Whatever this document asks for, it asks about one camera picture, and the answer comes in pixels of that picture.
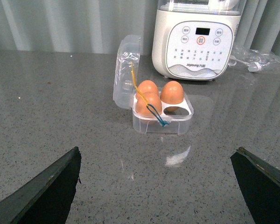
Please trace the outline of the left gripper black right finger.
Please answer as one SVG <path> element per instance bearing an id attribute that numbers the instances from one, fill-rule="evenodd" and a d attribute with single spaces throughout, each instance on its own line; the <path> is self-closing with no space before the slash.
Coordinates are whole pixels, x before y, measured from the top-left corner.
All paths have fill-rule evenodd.
<path id="1" fill-rule="evenodd" d="M 240 147 L 231 162 L 256 224 L 280 224 L 280 170 Z"/>

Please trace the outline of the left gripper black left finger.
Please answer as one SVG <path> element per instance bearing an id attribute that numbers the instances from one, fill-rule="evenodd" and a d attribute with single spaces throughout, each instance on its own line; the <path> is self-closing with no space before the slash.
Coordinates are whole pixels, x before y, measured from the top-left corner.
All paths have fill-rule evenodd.
<path id="1" fill-rule="evenodd" d="M 80 182 L 74 147 L 0 202 L 0 224 L 64 224 Z"/>

